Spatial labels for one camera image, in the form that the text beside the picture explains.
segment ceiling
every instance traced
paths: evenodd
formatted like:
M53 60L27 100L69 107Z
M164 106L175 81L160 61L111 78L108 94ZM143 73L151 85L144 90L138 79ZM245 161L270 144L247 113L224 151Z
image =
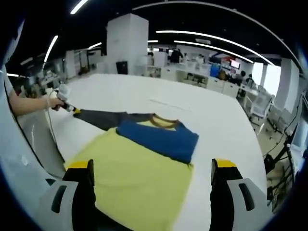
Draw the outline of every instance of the ceiling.
M78 2L79 0L36 1L36 4L27 6L27 17L20 43L7 64L9 73L23 74L26 65L21 66L20 63L29 57L46 53L55 35L59 35L59 38L49 59L64 57L67 50L87 48L98 42L104 43L108 21L127 13L149 20L149 39L157 39L162 44L172 44L173 40L196 42L196 38L202 38L211 40L212 46L243 56L251 54L232 44L206 37L156 34L157 30L185 30L229 39L261 54L278 54L281 57L293 58L290 52L261 26L240 15L213 6L181 3L132 10L164 0L89 0L75 15L70 15L70 11ZM306 38L304 30L301 29L301 17L303 18L304 14L301 14L302 8L299 5L283 6L280 3L278 6L276 3L261 0L249 3L245 1L245 4L225 0L206 2L236 9L256 19L283 39L296 55L297 44Z

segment yellow shirt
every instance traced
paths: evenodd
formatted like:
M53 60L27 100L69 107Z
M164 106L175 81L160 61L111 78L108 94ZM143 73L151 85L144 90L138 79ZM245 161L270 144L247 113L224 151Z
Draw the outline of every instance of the yellow shirt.
M119 136L115 128L96 137L65 166L90 159L100 211L134 231L171 230L190 184L192 165Z

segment human hand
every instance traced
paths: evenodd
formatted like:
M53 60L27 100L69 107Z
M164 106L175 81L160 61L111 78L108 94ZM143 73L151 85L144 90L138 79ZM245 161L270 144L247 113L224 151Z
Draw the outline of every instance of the human hand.
M60 106L64 105L64 102L59 100L58 98L50 98L50 107L55 110L58 111Z

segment window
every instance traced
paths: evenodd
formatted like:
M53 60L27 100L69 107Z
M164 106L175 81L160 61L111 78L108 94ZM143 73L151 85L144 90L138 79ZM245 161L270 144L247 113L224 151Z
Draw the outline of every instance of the window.
M252 79L257 85L260 85L263 72L263 63L254 63L252 69Z
M264 88L274 96L276 96L278 91L280 73L281 73L280 66L268 65L265 75Z

